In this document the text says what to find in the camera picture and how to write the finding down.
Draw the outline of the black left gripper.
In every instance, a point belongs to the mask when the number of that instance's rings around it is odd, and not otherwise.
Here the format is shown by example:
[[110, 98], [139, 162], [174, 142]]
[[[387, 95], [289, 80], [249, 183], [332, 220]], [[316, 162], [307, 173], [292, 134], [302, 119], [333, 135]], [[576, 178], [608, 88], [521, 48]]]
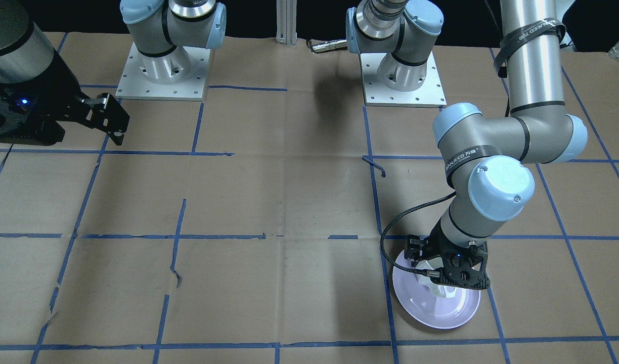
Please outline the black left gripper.
[[[442, 267], [417, 268], [417, 262], [441, 258]], [[409, 272], [430, 278], [435, 284], [465, 289], [490, 287], [486, 274], [488, 247], [485, 242], [461, 247], [447, 238], [438, 222], [427, 238], [407, 235], [405, 259], [411, 261]]]

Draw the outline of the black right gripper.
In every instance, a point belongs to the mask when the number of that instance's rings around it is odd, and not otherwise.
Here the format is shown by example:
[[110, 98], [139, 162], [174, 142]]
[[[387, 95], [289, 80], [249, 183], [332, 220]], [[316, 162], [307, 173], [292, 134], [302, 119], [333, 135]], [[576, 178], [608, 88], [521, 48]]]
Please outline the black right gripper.
[[103, 131], [120, 146], [130, 116], [112, 94], [90, 98], [68, 81], [0, 83], [0, 143], [55, 145], [65, 135], [60, 121]]

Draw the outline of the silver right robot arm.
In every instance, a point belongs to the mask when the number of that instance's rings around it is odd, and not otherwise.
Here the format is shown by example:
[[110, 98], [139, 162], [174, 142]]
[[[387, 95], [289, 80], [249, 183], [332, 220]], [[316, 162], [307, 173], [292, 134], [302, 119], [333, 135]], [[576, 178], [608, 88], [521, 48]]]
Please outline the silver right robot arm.
[[[185, 48], [218, 49], [226, 6], [217, 1], [121, 1], [147, 81], [171, 83], [192, 72]], [[0, 143], [62, 142], [61, 121], [103, 131], [122, 145], [129, 114], [109, 93], [92, 98], [19, 1], [0, 1]]]

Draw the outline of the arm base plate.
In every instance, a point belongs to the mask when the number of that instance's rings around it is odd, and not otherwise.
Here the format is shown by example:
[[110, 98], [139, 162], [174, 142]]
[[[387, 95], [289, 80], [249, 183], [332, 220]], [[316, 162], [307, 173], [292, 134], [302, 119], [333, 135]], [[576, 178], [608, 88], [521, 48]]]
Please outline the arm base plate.
[[132, 44], [115, 96], [125, 100], [203, 101], [212, 51], [178, 47], [159, 58]]
[[448, 103], [433, 53], [418, 66], [400, 64], [390, 53], [362, 54], [360, 63], [367, 106], [438, 108]]

